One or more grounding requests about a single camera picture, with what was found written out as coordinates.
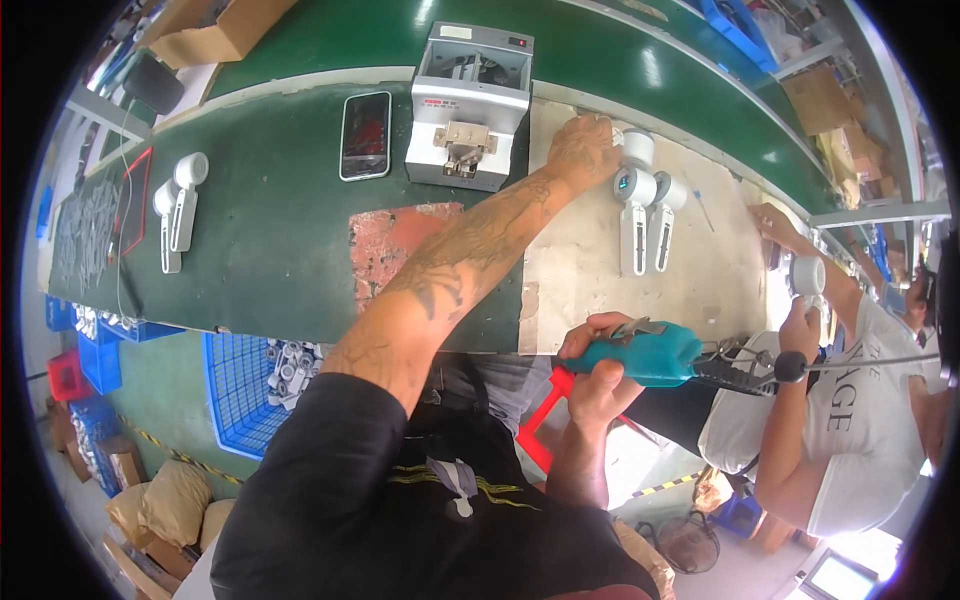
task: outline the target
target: black shirt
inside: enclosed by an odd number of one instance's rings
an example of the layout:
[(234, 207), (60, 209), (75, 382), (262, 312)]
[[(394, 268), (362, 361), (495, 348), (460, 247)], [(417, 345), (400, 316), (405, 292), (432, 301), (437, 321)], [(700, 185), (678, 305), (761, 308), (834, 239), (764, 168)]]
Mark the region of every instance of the black shirt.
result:
[(527, 484), (489, 415), (314, 378), (243, 485), (210, 582), (233, 598), (538, 599), (613, 584), (659, 598), (606, 511)]

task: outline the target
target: hand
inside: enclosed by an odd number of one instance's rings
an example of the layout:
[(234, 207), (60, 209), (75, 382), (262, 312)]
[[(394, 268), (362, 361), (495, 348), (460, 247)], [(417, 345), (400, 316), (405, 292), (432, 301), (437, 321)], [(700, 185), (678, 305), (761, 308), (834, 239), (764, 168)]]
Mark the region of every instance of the hand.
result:
[(756, 228), (760, 230), (760, 235), (777, 242), (790, 251), (796, 251), (797, 242), (803, 237), (794, 229), (793, 224), (790, 223), (785, 214), (777, 210), (772, 204), (767, 203), (748, 206), (748, 209), (754, 218)]
[[(558, 355), (563, 359), (582, 356), (590, 342), (631, 320), (617, 312), (590, 315), (586, 323), (566, 334)], [(605, 432), (641, 392), (643, 386), (623, 378), (623, 365), (607, 359), (598, 362), (591, 374), (577, 375), (566, 407), (570, 419), (581, 429)]]
[(607, 117), (573, 117), (553, 136), (543, 169), (570, 185), (577, 196), (616, 173), (620, 148), (613, 146)]
[(820, 309), (816, 306), (804, 314), (804, 297), (793, 299), (786, 321), (780, 326), (780, 351), (798, 351), (813, 364), (820, 353)]

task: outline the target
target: yellow black hazard tape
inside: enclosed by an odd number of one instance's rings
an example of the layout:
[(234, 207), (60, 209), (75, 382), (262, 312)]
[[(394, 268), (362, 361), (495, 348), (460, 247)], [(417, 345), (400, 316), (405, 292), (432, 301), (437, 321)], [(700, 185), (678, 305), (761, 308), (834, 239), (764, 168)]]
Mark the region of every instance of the yellow black hazard tape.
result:
[(227, 481), (229, 481), (230, 483), (235, 483), (235, 484), (238, 485), (238, 486), (243, 484), (243, 479), (240, 479), (239, 477), (234, 477), (233, 475), (229, 475), (229, 474), (227, 474), (227, 473), (224, 473), (223, 471), (219, 470), (218, 468), (211, 467), (210, 465), (205, 465), (204, 463), (201, 463), (200, 461), (195, 461), (195, 460), (193, 460), (192, 458), (190, 458), (189, 456), (187, 456), (186, 454), (183, 454), (182, 452), (180, 452), (179, 450), (175, 450), (174, 448), (170, 447), (169, 445), (164, 444), (163, 442), (161, 442), (160, 440), (158, 440), (158, 439), (155, 438), (154, 436), (150, 435), (149, 433), (147, 433), (147, 432), (144, 431), (143, 429), (140, 429), (139, 427), (137, 427), (136, 425), (134, 425), (133, 423), (131, 423), (131, 422), (130, 422), (129, 420), (127, 420), (127, 418), (124, 417), (123, 415), (118, 414), (118, 415), (117, 415), (117, 418), (120, 419), (120, 422), (122, 422), (123, 424), (127, 425), (130, 429), (132, 429), (133, 431), (135, 431), (141, 438), (143, 438), (144, 440), (152, 443), (153, 445), (155, 445), (155, 446), (157, 446), (157, 447), (159, 447), (159, 448), (162, 448), (162, 449), (166, 450), (171, 456), (173, 456), (173, 457), (174, 457), (175, 459), (177, 459), (178, 461), (180, 461), (180, 462), (182, 462), (182, 463), (186, 463), (187, 465), (193, 465), (193, 466), (196, 467), (196, 468), (202, 468), (202, 469), (205, 470), (206, 472), (211, 473), (211, 474), (213, 474), (213, 475), (216, 475), (217, 477), (222, 477), (222, 478), (226, 479)]
[(669, 490), (670, 488), (675, 488), (675, 487), (679, 486), (679, 485), (682, 484), (682, 483), (686, 483), (686, 482), (688, 482), (688, 481), (693, 481), (694, 479), (697, 479), (697, 478), (700, 477), (702, 474), (704, 474), (704, 470), (705, 470), (705, 469), (702, 469), (702, 468), (701, 468), (701, 469), (698, 470), (697, 472), (695, 472), (695, 473), (690, 473), (689, 475), (684, 475), (684, 476), (681, 477), (680, 479), (674, 479), (673, 481), (668, 481), (668, 482), (666, 482), (666, 483), (661, 483), (660, 485), (654, 486), (653, 488), (644, 488), (643, 490), (640, 490), (639, 492), (634, 492), (634, 498), (639, 498), (639, 497), (641, 497), (641, 496), (650, 495), (651, 493), (654, 493), (654, 492), (662, 492), (663, 490)]

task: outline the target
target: device display screen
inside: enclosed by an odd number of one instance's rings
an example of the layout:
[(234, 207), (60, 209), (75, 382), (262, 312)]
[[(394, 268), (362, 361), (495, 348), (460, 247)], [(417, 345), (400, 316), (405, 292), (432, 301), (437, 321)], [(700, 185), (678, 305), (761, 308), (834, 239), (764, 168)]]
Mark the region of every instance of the device display screen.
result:
[(390, 171), (390, 92), (351, 96), (344, 104), (340, 178), (362, 180)]

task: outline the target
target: blue bin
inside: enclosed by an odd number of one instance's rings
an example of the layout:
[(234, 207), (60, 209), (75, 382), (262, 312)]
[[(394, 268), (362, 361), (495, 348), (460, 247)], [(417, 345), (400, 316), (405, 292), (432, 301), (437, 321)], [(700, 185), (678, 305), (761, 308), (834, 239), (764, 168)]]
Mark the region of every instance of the blue bin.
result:
[(85, 335), (78, 335), (77, 350), (80, 351), (80, 369), (93, 389), (100, 394), (120, 389), (123, 379), (120, 377), (118, 344), (98, 345)]
[(267, 403), (274, 362), (266, 338), (231, 333), (203, 335), (206, 401), (217, 444), (228, 452), (263, 460), (267, 443), (290, 413)]
[[(73, 327), (73, 326), (75, 326), (76, 324), (77, 324), (77, 313), (73, 310), (73, 307), (71, 306), (71, 307), (70, 307), (70, 326)], [(95, 344), (95, 345), (97, 345), (97, 346), (106, 346), (106, 345), (109, 345), (109, 344), (116, 344), (117, 342), (122, 342), (122, 341), (123, 341), (123, 338), (121, 338), (121, 337), (120, 337), (119, 335), (117, 335), (116, 333), (113, 333), (113, 332), (110, 331), (109, 329), (104, 329), (104, 328), (102, 327), (102, 325), (103, 325), (102, 320), (101, 320), (101, 319), (97, 319), (97, 337), (96, 337), (96, 339), (91, 340), (90, 338), (86, 337), (85, 335), (83, 335), (83, 334), (80, 333), (79, 331), (77, 332), (77, 338), (78, 338), (78, 339), (81, 339), (81, 340), (87, 340), (88, 342), (92, 342), (93, 344)]]
[(91, 396), (83, 400), (70, 402), (69, 407), (71, 417), (84, 426), (86, 436), (90, 439), (90, 449), (93, 451), (93, 466), (97, 470), (97, 479), (104, 492), (113, 498), (121, 491), (120, 482), (117, 481), (109, 456), (101, 451), (96, 443), (120, 434), (120, 422), (117, 420), (117, 415), (110, 403), (100, 396)]
[(107, 323), (107, 320), (105, 319), (98, 320), (97, 326), (100, 327), (100, 330), (105, 329), (118, 338), (127, 340), (128, 342), (133, 342), (134, 344), (149, 342), (150, 340), (155, 340), (156, 338), (162, 338), (164, 336), (173, 335), (175, 333), (183, 333), (186, 331), (186, 329), (181, 327), (149, 322), (138, 324), (132, 329), (124, 329), (122, 326), (120, 326), (120, 324), (111, 325)]
[(720, 506), (720, 513), (710, 515), (709, 520), (728, 529), (741, 538), (749, 539), (763, 515), (763, 509), (753, 496), (741, 499), (734, 494)]
[(740, 0), (726, 1), (736, 12), (737, 17), (739, 17), (738, 20), (747, 28), (747, 31), (743, 31), (736, 24), (731, 23), (717, 7), (715, 0), (700, 0), (700, 7), (704, 11), (707, 23), (720, 35), (733, 42), (733, 45), (747, 55), (761, 70), (767, 73), (776, 71), (778, 69), (777, 60), (770, 52), (770, 46), (767, 45), (767, 40), (763, 38), (763, 33), (760, 32), (760, 28), (754, 21), (754, 16), (750, 14), (750, 9), (744, 6)]
[(46, 311), (44, 315), (46, 317), (47, 329), (54, 332), (72, 329), (73, 321), (71, 321), (70, 315), (73, 315), (74, 319), (77, 318), (77, 314), (74, 313), (73, 305), (70, 304), (70, 302), (54, 298), (47, 294)]

